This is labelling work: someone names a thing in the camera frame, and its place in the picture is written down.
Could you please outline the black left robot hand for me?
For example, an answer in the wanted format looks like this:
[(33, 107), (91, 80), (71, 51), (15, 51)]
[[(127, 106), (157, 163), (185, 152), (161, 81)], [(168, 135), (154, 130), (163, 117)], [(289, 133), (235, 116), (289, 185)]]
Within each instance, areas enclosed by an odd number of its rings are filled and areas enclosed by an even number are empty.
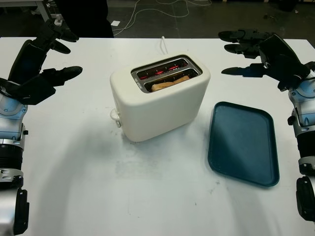
[(40, 28), (34, 40), (27, 40), (22, 45), (9, 73), (8, 80), (23, 84), (41, 71), (49, 50), (69, 54), (70, 49), (58, 40), (77, 42), (79, 37), (69, 29), (64, 29), (47, 20)]

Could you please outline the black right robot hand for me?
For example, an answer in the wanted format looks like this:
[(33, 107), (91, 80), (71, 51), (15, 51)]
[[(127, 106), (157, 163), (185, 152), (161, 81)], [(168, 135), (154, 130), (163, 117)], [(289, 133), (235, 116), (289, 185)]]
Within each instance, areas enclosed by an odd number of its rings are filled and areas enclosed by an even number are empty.
[(258, 78), (267, 75), (285, 88), (297, 87), (310, 74), (311, 70), (300, 62), (296, 53), (276, 33), (239, 29), (221, 31), (218, 36), (228, 42), (224, 46), (226, 51), (248, 59), (261, 59), (261, 63), (252, 63), (245, 68), (224, 69), (223, 74)]

